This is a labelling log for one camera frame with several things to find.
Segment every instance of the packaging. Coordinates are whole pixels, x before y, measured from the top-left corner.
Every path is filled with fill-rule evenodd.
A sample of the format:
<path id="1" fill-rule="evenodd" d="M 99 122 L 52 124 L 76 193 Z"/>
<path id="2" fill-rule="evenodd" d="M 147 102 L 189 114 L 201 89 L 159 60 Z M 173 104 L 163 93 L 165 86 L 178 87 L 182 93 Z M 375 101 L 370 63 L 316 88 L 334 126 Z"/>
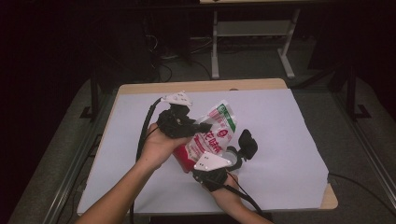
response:
<path id="1" fill-rule="evenodd" d="M 185 173 L 193 169 L 205 151 L 221 155 L 227 149 L 236 128 L 235 116 L 225 100 L 195 122 L 212 124 L 212 128 L 208 133 L 197 133 L 188 144 L 175 149 L 173 154 Z"/>

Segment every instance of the cable on floor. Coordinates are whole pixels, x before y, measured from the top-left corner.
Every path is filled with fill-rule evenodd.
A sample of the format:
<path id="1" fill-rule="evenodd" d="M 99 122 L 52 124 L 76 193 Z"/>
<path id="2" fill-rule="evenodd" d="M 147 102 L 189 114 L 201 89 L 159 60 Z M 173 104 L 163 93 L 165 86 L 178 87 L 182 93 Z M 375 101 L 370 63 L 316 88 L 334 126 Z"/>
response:
<path id="1" fill-rule="evenodd" d="M 369 194 L 371 194 L 373 197 L 375 197 L 394 217 L 396 217 L 396 213 L 384 202 L 382 201 L 375 193 L 373 193 L 371 190 L 367 189 L 366 187 L 363 186 L 363 184 L 359 183 L 356 180 L 353 180 L 349 177 L 343 176 L 343 175 L 338 175 L 338 174 L 332 174 L 329 173 L 330 176 L 335 176 L 335 177 L 339 177 L 342 179 L 345 179 L 359 187 L 361 187 L 362 189 L 364 189 L 366 192 L 368 192 Z"/>

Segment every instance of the wrist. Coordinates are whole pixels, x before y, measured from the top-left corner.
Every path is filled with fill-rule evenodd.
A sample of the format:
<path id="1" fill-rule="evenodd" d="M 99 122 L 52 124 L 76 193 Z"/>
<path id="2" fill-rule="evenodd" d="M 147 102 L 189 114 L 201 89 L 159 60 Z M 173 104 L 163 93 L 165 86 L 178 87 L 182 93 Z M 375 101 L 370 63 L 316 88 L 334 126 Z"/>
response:
<path id="1" fill-rule="evenodd" d="M 134 167 L 138 168 L 140 171 L 144 173 L 151 174 L 155 170 L 157 170 L 160 166 L 149 160 L 141 158 L 134 164 Z"/>

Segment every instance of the left hand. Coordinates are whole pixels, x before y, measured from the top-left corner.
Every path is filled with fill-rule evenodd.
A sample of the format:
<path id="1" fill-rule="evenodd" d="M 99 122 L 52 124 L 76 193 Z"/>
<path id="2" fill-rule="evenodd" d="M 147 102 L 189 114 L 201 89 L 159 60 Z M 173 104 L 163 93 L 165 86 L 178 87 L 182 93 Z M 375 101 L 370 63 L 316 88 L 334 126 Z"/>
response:
<path id="1" fill-rule="evenodd" d="M 187 144 L 191 140 L 191 137 L 172 139 L 162 133 L 156 123 L 152 123 L 149 126 L 148 133 L 151 134 L 146 138 L 139 162 L 144 162 L 154 169 L 160 168 L 168 160 L 175 148 L 182 144 Z"/>

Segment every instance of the right hand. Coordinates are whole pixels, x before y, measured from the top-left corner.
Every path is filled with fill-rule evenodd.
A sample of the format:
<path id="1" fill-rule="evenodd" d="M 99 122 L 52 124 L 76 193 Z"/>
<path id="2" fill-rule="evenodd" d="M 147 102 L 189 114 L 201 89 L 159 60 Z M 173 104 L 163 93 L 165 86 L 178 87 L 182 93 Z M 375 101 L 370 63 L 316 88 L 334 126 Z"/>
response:
<path id="1" fill-rule="evenodd" d="M 232 175 L 235 180 L 231 177 L 232 174 L 228 174 L 227 180 L 224 182 L 224 185 L 229 185 L 235 189 L 239 189 L 235 180 L 238 181 L 237 175 Z M 225 213 L 230 214 L 230 212 L 235 211 L 237 208 L 244 206 L 242 204 L 241 198 L 230 192 L 227 189 L 217 189 L 215 191 L 210 192 L 212 197 L 215 199 L 216 204 L 219 208 L 221 208 Z"/>

